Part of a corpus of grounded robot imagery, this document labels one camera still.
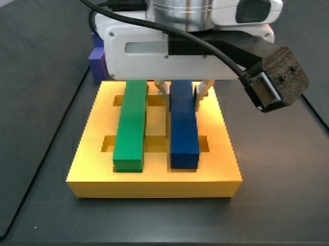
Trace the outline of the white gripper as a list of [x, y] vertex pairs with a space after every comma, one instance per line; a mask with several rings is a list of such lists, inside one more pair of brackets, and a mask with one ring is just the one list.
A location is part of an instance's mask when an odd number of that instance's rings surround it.
[[[148, 12], [124, 12], [124, 16], [156, 21], [195, 34], [200, 31], [243, 31], [267, 41], [274, 40], [267, 17], [262, 21], [239, 23], [232, 12], [208, 12], [180, 15]], [[116, 21], [103, 14], [94, 16], [96, 30], [104, 40], [105, 65], [109, 75], [117, 80], [155, 80], [157, 94], [167, 97], [169, 87], [164, 80], [234, 80], [236, 75], [212, 55], [172, 55], [168, 35], [137, 25]], [[214, 80], [203, 80], [195, 87], [195, 109], [208, 96]]]

